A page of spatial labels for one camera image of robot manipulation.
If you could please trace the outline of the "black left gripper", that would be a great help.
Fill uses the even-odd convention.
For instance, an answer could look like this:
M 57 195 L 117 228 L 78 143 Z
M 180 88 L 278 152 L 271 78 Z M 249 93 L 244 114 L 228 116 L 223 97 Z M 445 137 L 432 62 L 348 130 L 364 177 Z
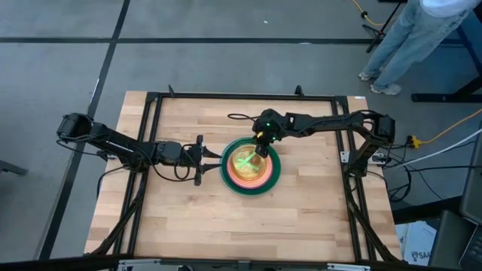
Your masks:
M 217 158 L 221 159 L 221 155 L 211 152 L 206 146 L 203 146 L 203 136 L 198 135 L 194 144 L 188 145 L 185 150 L 185 157 L 190 161 L 191 167 L 195 168 L 194 185 L 200 186 L 202 182 L 202 175 L 212 169 L 221 167 L 220 163 L 202 165 L 202 158 Z

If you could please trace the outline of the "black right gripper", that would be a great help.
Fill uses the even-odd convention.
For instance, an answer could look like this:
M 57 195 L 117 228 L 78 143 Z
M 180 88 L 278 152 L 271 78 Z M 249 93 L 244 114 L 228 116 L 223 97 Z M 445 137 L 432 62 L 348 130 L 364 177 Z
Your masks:
M 281 139 L 281 119 L 282 115 L 271 108 L 262 111 L 261 115 L 255 118 L 252 126 L 255 135 L 252 140 L 256 144 L 255 153 L 258 156 L 266 158 L 269 154 L 269 144 Z

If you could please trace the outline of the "large dark green plate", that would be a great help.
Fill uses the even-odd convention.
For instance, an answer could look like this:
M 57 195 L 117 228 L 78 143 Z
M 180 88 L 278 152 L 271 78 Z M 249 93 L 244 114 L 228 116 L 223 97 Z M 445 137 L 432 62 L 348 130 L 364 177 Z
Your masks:
M 251 138 L 231 142 L 227 151 L 226 182 L 233 192 L 244 196 L 258 196 L 271 190 L 281 175 L 277 152 L 269 147 L 266 158 L 255 153 Z

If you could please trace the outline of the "person's shoe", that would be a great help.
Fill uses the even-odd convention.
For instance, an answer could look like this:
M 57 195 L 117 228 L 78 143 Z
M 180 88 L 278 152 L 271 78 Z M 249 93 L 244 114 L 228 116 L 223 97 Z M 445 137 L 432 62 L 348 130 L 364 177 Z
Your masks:
M 358 78 L 361 80 L 361 81 L 374 81 L 376 80 L 380 74 L 381 74 L 382 70 L 379 69 L 377 70 L 376 72 L 374 73 L 365 73 L 365 72 L 360 72 L 358 74 Z
M 376 94 L 385 94 L 388 96 L 396 96 L 401 92 L 402 88 L 397 84 L 390 84 L 386 87 L 377 87 L 376 85 L 371 85 L 371 92 Z

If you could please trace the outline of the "black tripod stand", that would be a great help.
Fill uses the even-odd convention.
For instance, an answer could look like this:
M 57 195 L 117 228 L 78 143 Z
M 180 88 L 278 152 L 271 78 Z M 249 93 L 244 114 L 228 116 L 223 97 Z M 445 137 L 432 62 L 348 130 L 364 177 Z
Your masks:
M 398 9 L 401 7 L 401 4 L 406 3 L 406 0 L 377 0 L 377 1 L 385 2 L 385 3 L 396 3 L 396 6 L 384 23 L 375 23 L 372 19 L 369 18 L 368 12 L 365 9 L 363 9 L 360 5 L 357 5 L 360 11 L 361 18 L 368 22 L 368 25 L 363 24 L 362 28 L 365 30 L 371 31 L 374 35 L 372 41 L 370 42 L 370 44 L 368 45 L 365 51 L 366 53 L 370 53 L 374 49 L 374 47 L 378 45 L 385 38 L 386 36 L 385 30 L 388 28 L 389 24 L 392 21 L 397 19 L 395 15 L 398 12 Z

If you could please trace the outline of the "black desk foot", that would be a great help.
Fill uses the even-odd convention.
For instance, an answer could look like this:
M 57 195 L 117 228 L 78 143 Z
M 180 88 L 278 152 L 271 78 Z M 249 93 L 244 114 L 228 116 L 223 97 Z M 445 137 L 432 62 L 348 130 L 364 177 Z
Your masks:
M 482 94 L 475 94 L 478 90 L 482 90 L 482 75 L 455 93 L 414 93 L 410 98 L 412 102 L 482 103 Z

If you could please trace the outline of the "white printed bag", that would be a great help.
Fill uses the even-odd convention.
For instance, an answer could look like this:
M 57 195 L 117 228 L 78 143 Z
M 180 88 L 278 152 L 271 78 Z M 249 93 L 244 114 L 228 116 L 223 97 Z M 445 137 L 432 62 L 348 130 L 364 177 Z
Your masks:
M 402 257 L 409 264 L 427 266 L 437 230 L 425 221 L 395 226 Z

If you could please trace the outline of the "person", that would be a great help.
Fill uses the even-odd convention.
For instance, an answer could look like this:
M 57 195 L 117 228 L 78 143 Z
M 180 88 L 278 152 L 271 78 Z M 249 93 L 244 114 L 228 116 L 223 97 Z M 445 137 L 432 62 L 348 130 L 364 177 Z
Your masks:
M 380 76 L 372 84 L 396 84 L 457 29 L 482 0 L 408 0 L 398 19 L 361 72 Z

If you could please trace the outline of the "black crossbar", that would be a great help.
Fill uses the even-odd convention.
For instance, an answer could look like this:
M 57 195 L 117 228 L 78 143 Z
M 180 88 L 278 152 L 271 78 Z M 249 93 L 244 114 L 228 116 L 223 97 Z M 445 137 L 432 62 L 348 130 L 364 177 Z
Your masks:
M 126 254 L 87 255 L 49 260 L 0 263 L 0 271 L 99 271 L 117 266 Z

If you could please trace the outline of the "grey stand foot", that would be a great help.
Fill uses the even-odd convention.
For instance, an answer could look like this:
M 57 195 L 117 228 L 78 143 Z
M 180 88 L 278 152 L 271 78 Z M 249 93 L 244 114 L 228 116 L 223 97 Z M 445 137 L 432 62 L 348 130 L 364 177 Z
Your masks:
M 0 160 L 0 172 L 10 172 L 15 175 L 23 176 L 27 174 L 28 170 L 22 167 L 16 166 L 14 164 L 5 162 L 3 160 Z

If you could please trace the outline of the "dark grey box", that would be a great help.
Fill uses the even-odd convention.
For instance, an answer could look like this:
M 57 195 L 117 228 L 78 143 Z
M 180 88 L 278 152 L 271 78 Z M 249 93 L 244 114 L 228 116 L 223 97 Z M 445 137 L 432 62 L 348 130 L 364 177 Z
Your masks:
M 432 247 L 429 266 L 462 270 L 459 261 L 475 230 L 475 224 L 445 210 Z

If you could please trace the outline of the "laptop keyboard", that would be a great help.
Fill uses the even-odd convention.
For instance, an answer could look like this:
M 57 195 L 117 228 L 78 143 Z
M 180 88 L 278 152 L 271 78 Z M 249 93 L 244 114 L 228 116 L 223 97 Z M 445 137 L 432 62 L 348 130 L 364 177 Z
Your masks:
M 475 228 L 459 265 L 463 271 L 482 271 L 482 225 Z

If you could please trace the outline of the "black aluminium table frame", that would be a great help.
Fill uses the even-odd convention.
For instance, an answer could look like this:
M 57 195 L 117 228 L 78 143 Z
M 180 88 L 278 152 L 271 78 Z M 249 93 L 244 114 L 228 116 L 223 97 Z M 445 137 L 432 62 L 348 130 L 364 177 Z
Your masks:
M 252 135 L 250 120 L 264 109 L 312 116 L 366 108 L 364 98 L 256 96 L 177 93 L 148 102 L 144 91 L 129 91 L 110 126 L 133 138 L 182 143 L 203 135 L 207 147 L 221 153 L 233 140 Z M 182 260 L 263 260 L 353 262 L 367 257 L 364 242 L 352 244 L 352 219 L 346 209 L 340 151 L 359 146 L 362 137 L 322 132 L 275 144 L 282 162 L 276 186 L 260 196 L 230 190 L 218 170 L 200 186 L 172 181 L 172 170 L 158 166 L 148 174 L 135 257 Z

